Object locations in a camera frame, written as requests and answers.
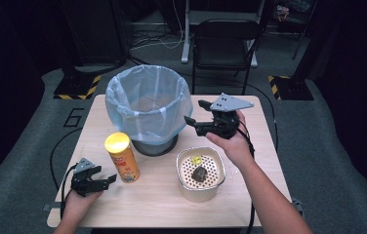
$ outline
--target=metal strainer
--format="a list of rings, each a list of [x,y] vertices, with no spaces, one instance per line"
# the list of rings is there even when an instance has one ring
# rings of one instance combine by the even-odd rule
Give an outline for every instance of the metal strainer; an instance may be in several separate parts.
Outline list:
[[[196,168],[206,169],[201,181],[192,178]],[[197,147],[184,150],[177,158],[178,178],[183,196],[196,203],[213,198],[225,180],[223,160],[216,150],[210,147]]]

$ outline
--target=gray carpet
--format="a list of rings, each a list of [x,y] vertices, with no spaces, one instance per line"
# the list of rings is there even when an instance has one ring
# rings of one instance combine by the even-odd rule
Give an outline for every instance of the gray carpet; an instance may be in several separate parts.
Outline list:
[[[251,70],[246,95],[261,100],[274,145],[276,142],[278,145],[278,156],[290,193],[303,203],[305,218],[314,232],[367,233],[367,182],[354,169],[338,141],[329,108],[317,87],[311,80],[306,80],[313,101],[275,100],[272,95],[267,76],[292,75],[306,48],[307,40],[296,60],[291,60],[297,45],[294,38],[270,34],[263,37],[257,51],[259,66]],[[145,46],[131,50],[131,55],[180,72],[190,85],[190,76],[186,74],[190,74],[191,60],[189,64],[181,64],[182,47],[182,43],[175,49],[162,44]],[[122,67],[104,74],[94,97],[104,94],[108,81],[115,74],[134,65],[127,60]],[[83,67],[89,71],[102,68]],[[46,84],[43,100],[0,167],[0,233],[53,231],[46,223],[48,213],[42,211],[43,206],[52,203],[57,195],[49,167],[50,156],[65,135],[83,126],[93,101],[93,98],[53,99],[53,91],[61,78],[60,70],[43,76]],[[232,95],[241,92],[240,89],[224,90]],[[204,92],[202,89],[198,91],[198,94]],[[217,87],[213,91],[219,94],[223,88]],[[274,108],[278,137],[267,98]],[[73,108],[79,108],[74,112],[81,117],[78,126],[65,127]],[[80,131],[77,131],[67,136],[54,152],[53,167],[58,182],[62,180],[79,135]],[[261,232],[261,229],[254,229],[254,233]],[[90,233],[90,229],[80,228],[78,233]]]

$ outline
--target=yellow black tape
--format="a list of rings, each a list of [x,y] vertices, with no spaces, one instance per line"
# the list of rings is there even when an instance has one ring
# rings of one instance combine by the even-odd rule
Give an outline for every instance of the yellow black tape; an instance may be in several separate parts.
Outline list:
[[[290,79],[289,76],[268,76],[269,85],[271,86],[272,93],[275,99],[281,99],[281,95],[277,85],[275,84],[275,78]]]
[[[90,99],[93,95],[93,93],[96,91],[96,87],[98,86],[99,81],[101,80],[101,76],[95,77],[93,80],[93,83],[85,95],[54,95],[55,99]]]

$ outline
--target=yellow can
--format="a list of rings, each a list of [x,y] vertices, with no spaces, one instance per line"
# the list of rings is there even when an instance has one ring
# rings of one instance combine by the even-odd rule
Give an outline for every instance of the yellow can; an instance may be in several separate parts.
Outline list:
[[[138,180],[139,172],[130,139],[123,133],[115,133],[107,137],[104,147],[116,166],[123,182],[131,183]]]

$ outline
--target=trash can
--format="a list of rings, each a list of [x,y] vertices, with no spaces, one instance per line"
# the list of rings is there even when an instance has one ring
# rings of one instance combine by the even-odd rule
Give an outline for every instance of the trash can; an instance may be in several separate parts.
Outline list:
[[[105,92],[112,124],[146,156],[172,150],[192,114],[189,87],[172,69],[139,65],[114,76]]]

